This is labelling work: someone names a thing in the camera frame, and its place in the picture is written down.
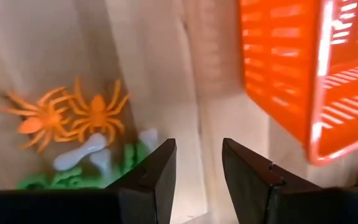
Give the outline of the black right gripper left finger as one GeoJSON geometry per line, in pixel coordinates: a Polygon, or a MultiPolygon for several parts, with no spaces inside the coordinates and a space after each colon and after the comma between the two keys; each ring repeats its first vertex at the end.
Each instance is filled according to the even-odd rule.
{"type": "Polygon", "coordinates": [[[106,224],[170,224],[176,174],[176,141],[166,139],[106,187],[114,193],[106,212],[106,224]]]}

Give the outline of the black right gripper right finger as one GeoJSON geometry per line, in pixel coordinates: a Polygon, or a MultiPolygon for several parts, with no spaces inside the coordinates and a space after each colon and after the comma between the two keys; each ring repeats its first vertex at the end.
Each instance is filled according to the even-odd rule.
{"type": "Polygon", "coordinates": [[[281,194],[320,189],[231,138],[223,139],[222,163],[239,224],[276,224],[281,194]]]}

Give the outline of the white plastic bone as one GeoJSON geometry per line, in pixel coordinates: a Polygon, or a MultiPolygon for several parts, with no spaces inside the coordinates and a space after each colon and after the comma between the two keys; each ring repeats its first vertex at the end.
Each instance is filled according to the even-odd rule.
{"type": "Polygon", "coordinates": [[[92,134],[80,147],[60,154],[53,161],[53,168],[57,171],[65,171],[76,166],[84,157],[98,152],[107,146],[106,138],[100,134],[92,134]]]}
{"type": "Polygon", "coordinates": [[[103,149],[90,154],[89,159],[95,165],[101,174],[101,186],[107,187],[113,182],[111,167],[111,151],[103,149]]]}

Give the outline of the green plastic toy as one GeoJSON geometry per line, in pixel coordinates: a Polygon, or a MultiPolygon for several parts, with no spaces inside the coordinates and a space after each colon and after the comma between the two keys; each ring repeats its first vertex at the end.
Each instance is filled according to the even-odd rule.
{"type": "Polygon", "coordinates": [[[101,176],[84,175],[81,167],[58,171],[54,175],[44,173],[26,177],[17,184],[18,190],[72,190],[103,189],[104,179],[101,176]]]}
{"type": "Polygon", "coordinates": [[[122,162],[116,165],[116,168],[118,168],[119,171],[119,176],[122,177],[127,172],[134,169],[148,155],[149,149],[142,141],[139,141],[137,144],[125,144],[122,162]]]}

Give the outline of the orange plastic spider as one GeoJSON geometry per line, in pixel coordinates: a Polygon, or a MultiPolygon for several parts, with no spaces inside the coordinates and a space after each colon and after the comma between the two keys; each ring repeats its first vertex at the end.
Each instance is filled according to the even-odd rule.
{"type": "Polygon", "coordinates": [[[114,82],[114,89],[111,101],[106,103],[104,97],[100,94],[94,95],[90,102],[86,102],[81,91],[81,81],[79,77],[75,78],[73,94],[69,95],[67,91],[63,92],[68,96],[69,107],[74,114],[80,116],[71,125],[71,131],[76,135],[79,142],[85,142],[86,132],[94,134],[99,131],[101,134],[107,134],[107,144],[112,144],[116,135],[123,135],[126,131],[124,123],[118,118],[125,105],[129,102],[130,95],[121,96],[121,81],[117,79],[114,82]]]}

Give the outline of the orange slotted plastic basket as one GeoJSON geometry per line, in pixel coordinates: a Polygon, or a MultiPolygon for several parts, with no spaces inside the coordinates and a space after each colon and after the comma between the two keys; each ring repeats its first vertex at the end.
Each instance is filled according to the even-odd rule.
{"type": "Polygon", "coordinates": [[[239,0],[245,89],[327,164],[358,149],[358,0],[239,0]]]}

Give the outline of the green and orange small toys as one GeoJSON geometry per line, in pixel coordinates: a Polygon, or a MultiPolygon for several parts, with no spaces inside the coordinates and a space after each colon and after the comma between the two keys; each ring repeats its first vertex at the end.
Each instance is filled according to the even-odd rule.
{"type": "Polygon", "coordinates": [[[17,132],[33,135],[30,141],[20,147],[21,149],[38,144],[37,152],[41,153],[51,141],[68,142],[75,139],[76,133],[65,129],[65,125],[71,121],[71,118],[64,118],[63,113],[69,110],[69,107],[55,107],[73,98],[71,95],[55,96],[64,90],[63,86],[54,88],[46,92],[35,104],[27,102],[13,91],[8,93],[9,99],[20,108],[1,106],[0,111],[23,116],[24,120],[18,126],[17,132]]]}

